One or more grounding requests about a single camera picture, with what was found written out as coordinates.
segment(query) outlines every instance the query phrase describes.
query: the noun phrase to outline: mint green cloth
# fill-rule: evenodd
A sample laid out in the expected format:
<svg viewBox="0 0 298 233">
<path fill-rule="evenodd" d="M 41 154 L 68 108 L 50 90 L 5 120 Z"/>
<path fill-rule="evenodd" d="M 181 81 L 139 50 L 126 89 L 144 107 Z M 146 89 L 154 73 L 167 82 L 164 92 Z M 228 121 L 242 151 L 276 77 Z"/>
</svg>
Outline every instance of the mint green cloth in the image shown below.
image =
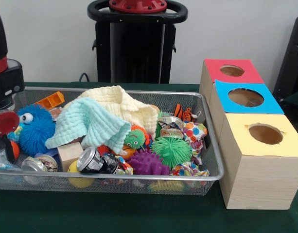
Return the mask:
<svg viewBox="0 0 298 233">
<path fill-rule="evenodd" d="M 67 144 L 85 136 L 82 147 L 106 145 L 119 153 L 131 130 L 131 124 L 108 112 L 90 98 L 80 98 L 64 109 L 58 117 L 55 134 L 45 145 L 48 149 Z"/>
</svg>

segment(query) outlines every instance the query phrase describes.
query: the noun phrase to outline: blue square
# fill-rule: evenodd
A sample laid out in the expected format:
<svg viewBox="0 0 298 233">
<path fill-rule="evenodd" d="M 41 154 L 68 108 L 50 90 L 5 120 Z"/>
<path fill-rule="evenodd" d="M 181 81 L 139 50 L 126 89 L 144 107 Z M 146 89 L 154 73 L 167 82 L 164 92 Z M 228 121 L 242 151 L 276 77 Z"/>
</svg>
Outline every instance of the blue square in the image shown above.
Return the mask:
<svg viewBox="0 0 298 233">
<path fill-rule="evenodd" d="M 264 84 L 254 83 L 225 83 L 215 80 L 218 97 L 223 109 L 227 113 L 259 113 L 259 114 L 284 114 L 279 104 L 272 96 L 269 89 Z M 233 102 L 228 94 L 236 90 L 251 90 L 257 92 L 263 97 L 263 103 L 259 106 L 247 107 Z"/>
</svg>

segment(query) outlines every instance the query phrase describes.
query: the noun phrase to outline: cream knitted blanket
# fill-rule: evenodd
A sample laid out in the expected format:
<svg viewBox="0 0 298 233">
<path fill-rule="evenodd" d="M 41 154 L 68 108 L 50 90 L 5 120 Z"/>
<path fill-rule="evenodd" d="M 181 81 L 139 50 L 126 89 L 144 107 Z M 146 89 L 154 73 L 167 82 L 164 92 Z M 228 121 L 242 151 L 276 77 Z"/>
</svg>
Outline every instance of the cream knitted blanket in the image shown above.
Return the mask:
<svg viewBox="0 0 298 233">
<path fill-rule="evenodd" d="M 133 99 L 120 86 L 108 86 L 87 90 L 78 98 L 89 97 L 109 112 L 131 124 L 139 125 L 155 138 L 158 113 L 150 105 Z"/>
</svg>

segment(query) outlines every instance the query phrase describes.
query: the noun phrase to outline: orange toy block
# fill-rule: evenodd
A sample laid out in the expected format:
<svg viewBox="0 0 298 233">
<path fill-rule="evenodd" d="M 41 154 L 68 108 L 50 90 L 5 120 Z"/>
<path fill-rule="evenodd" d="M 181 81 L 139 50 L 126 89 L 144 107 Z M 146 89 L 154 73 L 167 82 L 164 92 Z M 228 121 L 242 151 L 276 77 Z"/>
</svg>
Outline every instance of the orange toy block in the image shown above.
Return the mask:
<svg viewBox="0 0 298 233">
<path fill-rule="evenodd" d="M 60 91 L 57 91 L 56 93 L 40 100 L 39 102 L 36 102 L 36 104 L 42 105 L 47 110 L 50 110 L 58 105 L 61 105 L 64 102 L 64 95 Z"/>
</svg>

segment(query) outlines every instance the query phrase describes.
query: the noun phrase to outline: wooden block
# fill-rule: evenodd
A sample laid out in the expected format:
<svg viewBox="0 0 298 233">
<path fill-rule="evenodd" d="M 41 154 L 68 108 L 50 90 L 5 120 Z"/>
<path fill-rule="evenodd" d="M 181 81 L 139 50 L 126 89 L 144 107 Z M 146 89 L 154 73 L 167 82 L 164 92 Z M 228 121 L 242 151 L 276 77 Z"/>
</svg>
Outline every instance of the wooden block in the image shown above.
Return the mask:
<svg viewBox="0 0 298 233">
<path fill-rule="evenodd" d="M 66 144 L 58 147 L 57 149 L 62 169 L 64 172 L 68 171 L 68 168 L 71 165 L 71 163 L 77 160 L 83 152 L 83 148 L 81 146 L 81 143 L 79 142 Z"/>
<path fill-rule="evenodd" d="M 216 138 L 219 142 L 222 125 L 225 118 L 225 111 L 223 110 L 222 104 L 219 100 L 215 84 L 212 86 L 209 110 L 213 121 L 213 127 L 215 129 Z"/>
<path fill-rule="evenodd" d="M 289 209 L 298 189 L 298 133 L 284 115 L 226 114 L 219 146 L 227 209 Z"/>
<path fill-rule="evenodd" d="M 204 61 L 202 76 L 201 76 L 201 84 L 199 86 L 199 93 L 205 97 L 207 101 L 207 105 L 209 105 L 209 102 L 210 102 L 212 85 L 213 85 L 213 82 L 211 81 L 210 75 L 208 73 L 208 69 L 206 67 L 206 62 Z"/>
<path fill-rule="evenodd" d="M 208 105 L 215 80 L 228 83 L 263 83 L 250 60 L 205 59 L 199 93 L 206 98 Z"/>
</svg>

